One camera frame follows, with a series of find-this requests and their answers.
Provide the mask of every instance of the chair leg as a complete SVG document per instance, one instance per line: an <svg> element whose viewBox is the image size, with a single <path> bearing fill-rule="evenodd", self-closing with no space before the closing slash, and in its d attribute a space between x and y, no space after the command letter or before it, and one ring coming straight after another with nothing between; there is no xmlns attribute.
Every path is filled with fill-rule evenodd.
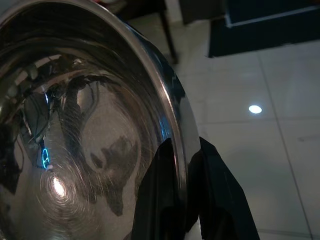
<svg viewBox="0 0 320 240"><path fill-rule="evenodd" d="M176 52L176 49L175 49L175 46L174 46L174 43L172 40L172 36L170 33L169 24L167 21L167 17L165 15L165 11L159 10L158 13L159 13L159 16L161 19L162 27L163 27L165 38L166 38L166 41L167 41L167 44L168 44L168 47L170 50L173 64L177 64L178 63L178 56L177 56L177 52Z"/></svg>

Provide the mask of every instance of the dark mat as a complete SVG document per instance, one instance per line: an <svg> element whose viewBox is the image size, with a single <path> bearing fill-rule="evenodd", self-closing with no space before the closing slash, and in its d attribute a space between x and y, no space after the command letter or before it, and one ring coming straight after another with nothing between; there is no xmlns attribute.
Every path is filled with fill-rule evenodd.
<svg viewBox="0 0 320 240"><path fill-rule="evenodd" d="M210 58L320 39L320 9L227 28L212 21Z"/></svg>
<svg viewBox="0 0 320 240"><path fill-rule="evenodd" d="M312 0L228 0L232 23L266 17L314 5Z"/></svg>

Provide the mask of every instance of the tile floor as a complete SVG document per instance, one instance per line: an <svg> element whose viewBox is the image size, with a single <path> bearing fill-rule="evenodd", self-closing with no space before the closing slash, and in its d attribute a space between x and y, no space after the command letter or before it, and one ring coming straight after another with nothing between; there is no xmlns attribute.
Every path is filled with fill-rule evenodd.
<svg viewBox="0 0 320 240"><path fill-rule="evenodd" d="M156 15L131 24L169 52ZM171 30L199 134L242 186L261 240L320 239L320 41L207 58L208 21Z"/></svg>

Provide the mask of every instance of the stainless steel bowl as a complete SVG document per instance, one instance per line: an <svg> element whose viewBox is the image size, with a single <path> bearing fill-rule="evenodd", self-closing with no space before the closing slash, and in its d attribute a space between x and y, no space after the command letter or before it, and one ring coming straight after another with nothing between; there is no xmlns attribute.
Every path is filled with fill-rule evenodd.
<svg viewBox="0 0 320 240"><path fill-rule="evenodd" d="M0 235L124 239L167 138L186 206L198 137L164 57L104 8L28 0L0 18Z"/></svg>

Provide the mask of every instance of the light spot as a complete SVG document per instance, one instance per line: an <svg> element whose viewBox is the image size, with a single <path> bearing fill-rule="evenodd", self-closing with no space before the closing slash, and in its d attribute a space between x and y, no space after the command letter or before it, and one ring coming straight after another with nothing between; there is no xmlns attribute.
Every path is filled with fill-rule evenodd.
<svg viewBox="0 0 320 240"><path fill-rule="evenodd" d="M259 113L262 112L262 108L259 107L259 106L257 106L257 105L251 105L251 106L249 107L249 111L250 111L251 113L253 113L253 114L259 114Z"/></svg>

